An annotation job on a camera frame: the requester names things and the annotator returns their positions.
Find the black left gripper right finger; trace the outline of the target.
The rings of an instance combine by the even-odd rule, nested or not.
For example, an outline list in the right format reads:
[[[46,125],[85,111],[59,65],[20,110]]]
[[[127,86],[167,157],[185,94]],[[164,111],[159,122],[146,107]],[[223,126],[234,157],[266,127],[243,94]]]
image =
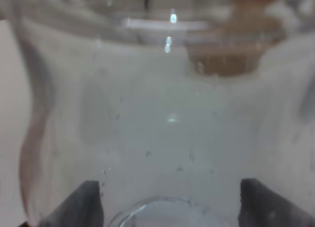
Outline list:
[[[240,182],[240,227],[313,227],[315,218],[257,179]]]

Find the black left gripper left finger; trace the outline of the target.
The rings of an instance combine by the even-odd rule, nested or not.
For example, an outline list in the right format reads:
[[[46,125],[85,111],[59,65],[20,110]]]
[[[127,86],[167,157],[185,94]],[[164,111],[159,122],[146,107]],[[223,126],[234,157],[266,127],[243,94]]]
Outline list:
[[[101,227],[103,208],[99,182],[83,182],[39,224],[40,227]]]

